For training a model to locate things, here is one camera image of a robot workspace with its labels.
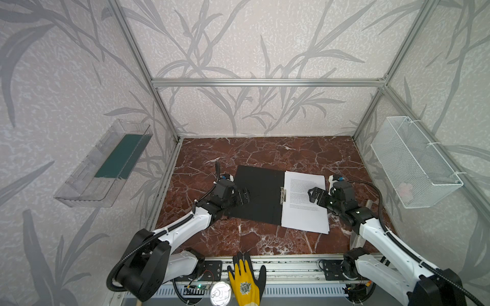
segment black mounting plate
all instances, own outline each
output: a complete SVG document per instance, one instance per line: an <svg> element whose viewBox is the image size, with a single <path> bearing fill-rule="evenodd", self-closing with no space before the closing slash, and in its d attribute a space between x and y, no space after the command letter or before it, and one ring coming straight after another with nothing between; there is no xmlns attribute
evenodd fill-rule
<svg viewBox="0 0 490 306"><path fill-rule="evenodd" d="M222 270L223 262L221 260L205 260L204 261L204 270L209 270L209 272L205 272L197 281L213 281L219 282L221 281L221 270ZM176 282L190 282L192 279L189 279L187 275L175 278Z"/></svg>
<svg viewBox="0 0 490 306"><path fill-rule="evenodd" d="M326 260L324 261L323 267L326 269L324 271L326 281L351 281L342 274L341 263L343 260Z"/></svg>

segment yellow glove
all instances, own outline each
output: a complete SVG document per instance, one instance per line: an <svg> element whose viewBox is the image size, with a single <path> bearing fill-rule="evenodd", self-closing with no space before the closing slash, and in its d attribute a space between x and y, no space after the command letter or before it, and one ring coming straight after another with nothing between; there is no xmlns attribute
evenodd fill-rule
<svg viewBox="0 0 490 306"><path fill-rule="evenodd" d="M259 279L256 280L253 275L249 252L245 252L243 255L238 252L236 256L233 256L233 263L235 273L228 266L228 277L238 305L258 306L266 287L266 267L262 266L260 268Z"/></svg>

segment green mat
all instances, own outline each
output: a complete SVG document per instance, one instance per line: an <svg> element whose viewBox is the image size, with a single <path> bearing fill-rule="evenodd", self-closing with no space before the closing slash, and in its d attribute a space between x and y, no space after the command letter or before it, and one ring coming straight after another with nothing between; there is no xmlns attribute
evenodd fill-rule
<svg viewBox="0 0 490 306"><path fill-rule="evenodd" d="M109 155L97 171L95 177L127 180L150 139L151 135L124 135L114 151L112 151L111 155Z"/></svg>

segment metal binder clip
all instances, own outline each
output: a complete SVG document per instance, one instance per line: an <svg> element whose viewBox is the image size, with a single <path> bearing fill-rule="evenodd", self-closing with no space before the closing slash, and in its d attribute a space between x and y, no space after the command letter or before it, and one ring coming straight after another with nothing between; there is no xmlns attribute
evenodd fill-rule
<svg viewBox="0 0 490 306"><path fill-rule="evenodd" d="M284 187L281 187L281 205L285 201L286 201L286 190L284 189Z"/></svg>

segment white paper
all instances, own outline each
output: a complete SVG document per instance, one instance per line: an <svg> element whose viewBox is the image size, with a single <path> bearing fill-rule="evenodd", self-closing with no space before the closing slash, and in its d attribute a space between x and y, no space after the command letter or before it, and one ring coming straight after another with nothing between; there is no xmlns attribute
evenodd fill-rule
<svg viewBox="0 0 490 306"><path fill-rule="evenodd" d="M308 197L308 190L313 187L325 190L325 177L286 171L284 174L286 201L282 206L282 226L328 234L327 209L311 203Z"/></svg>

